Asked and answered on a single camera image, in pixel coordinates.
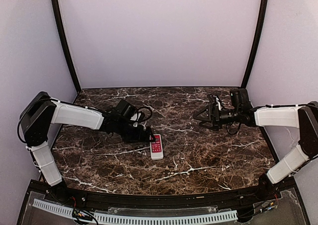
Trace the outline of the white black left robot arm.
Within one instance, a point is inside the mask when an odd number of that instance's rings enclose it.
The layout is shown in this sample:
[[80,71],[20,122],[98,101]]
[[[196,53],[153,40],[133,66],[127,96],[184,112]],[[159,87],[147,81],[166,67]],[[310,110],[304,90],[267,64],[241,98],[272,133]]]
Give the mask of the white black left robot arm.
[[91,129],[109,137],[117,134],[127,144],[154,143],[156,138],[151,127],[142,124],[150,119],[143,110],[150,111],[150,108],[138,108],[121,99],[116,106],[103,111],[60,101],[41,91],[20,114],[17,136],[31,153],[47,184],[63,186],[65,182],[49,146],[48,132],[52,125]]

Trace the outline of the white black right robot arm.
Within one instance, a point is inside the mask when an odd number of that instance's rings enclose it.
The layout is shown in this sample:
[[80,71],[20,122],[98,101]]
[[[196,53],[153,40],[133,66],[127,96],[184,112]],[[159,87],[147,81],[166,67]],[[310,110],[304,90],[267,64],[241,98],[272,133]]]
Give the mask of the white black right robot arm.
[[299,132],[298,142],[275,166],[260,177],[260,185],[275,185],[318,157],[318,103],[253,107],[244,88],[230,91],[231,108],[219,96],[208,95],[209,103],[193,114],[199,125],[212,131],[238,126],[288,128]]

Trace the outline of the white red remote control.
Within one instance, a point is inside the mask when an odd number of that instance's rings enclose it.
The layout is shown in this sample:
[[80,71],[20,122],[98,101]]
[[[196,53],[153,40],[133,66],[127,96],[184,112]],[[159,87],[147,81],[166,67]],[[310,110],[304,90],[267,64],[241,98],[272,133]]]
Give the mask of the white red remote control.
[[163,159],[163,146],[162,146],[162,138],[160,134],[154,134],[155,141],[150,142],[150,153],[152,160],[160,160]]

